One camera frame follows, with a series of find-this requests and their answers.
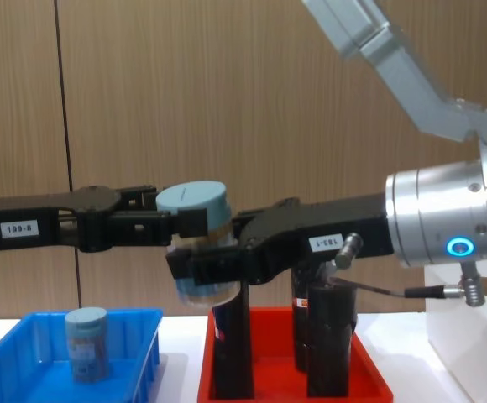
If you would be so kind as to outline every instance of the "robotic arm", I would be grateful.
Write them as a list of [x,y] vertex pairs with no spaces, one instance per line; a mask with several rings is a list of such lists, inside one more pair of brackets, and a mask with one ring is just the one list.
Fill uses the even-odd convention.
[[[233,219],[238,245],[177,249],[167,255],[173,277],[263,284],[301,261],[348,268],[356,257],[395,253],[406,267],[459,262],[466,302],[484,304],[476,262],[487,259],[487,110],[446,97],[373,1],[303,2],[341,55],[362,55],[376,69],[420,131],[460,142],[477,135],[480,160],[390,175],[379,195],[242,212]],[[206,211],[157,212],[156,195],[149,186],[91,186],[0,199],[0,250],[69,245],[90,253],[207,234]]]

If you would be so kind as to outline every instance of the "blue lid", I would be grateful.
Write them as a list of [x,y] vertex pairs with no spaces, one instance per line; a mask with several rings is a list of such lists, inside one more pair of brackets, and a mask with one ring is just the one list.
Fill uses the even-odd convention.
[[88,307],[70,311],[65,316],[68,338],[94,338],[106,331],[107,311]]
[[158,210],[172,214],[179,210],[206,208],[209,230],[221,227],[231,218],[227,187],[222,182],[197,181],[172,186],[156,197],[156,205]]

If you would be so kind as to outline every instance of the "wooden wall panel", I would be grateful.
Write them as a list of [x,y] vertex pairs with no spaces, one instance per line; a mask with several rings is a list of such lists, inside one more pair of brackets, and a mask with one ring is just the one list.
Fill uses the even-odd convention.
[[[384,6],[449,91],[487,104],[487,1]],[[338,57],[300,0],[59,7],[77,186],[212,178],[228,185],[238,210],[383,191],[395,171],[476,157],[474,144],[418,133],[364,62]],[[163,251],[81,255],[80,272],[85,304],[188,312]],[[422,283],[420,270],[393,257],[359,261],[347,275],[393,288]],[[287,275],[251,291],[258,305],[289,303],[289,294]],[[363,293],[359,306],[423,308]]]
[[[0,0],[0,196],[68,191],[51,0]],[[71,249],[0,252],[0,317],[77,306]]]

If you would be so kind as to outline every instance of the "red plastic tray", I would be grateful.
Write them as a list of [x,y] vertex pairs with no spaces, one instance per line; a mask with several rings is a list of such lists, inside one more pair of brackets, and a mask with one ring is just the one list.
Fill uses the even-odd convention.
[[306,397],[306,375],[296,371],[292,342],[291,308],[252,308],[251,343],[253,350],[254,394],[252,400],[218,400],[213,384],[212,315],[208,318],[207,340],[202,361],[199,403],[260,402],[338,402],[391,403],[393,394],[357,336],[352,338],[348,397]]

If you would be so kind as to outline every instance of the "blue led ring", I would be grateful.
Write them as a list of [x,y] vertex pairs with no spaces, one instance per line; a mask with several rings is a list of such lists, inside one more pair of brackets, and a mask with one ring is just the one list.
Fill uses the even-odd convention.
[[[465,250],[457,250],[458,246],[465,247]],[[448,241],[447,252],[456,258],[464,258],[470,256],[475,251],[475,245],[470,239],[464,237],[456,237]]]

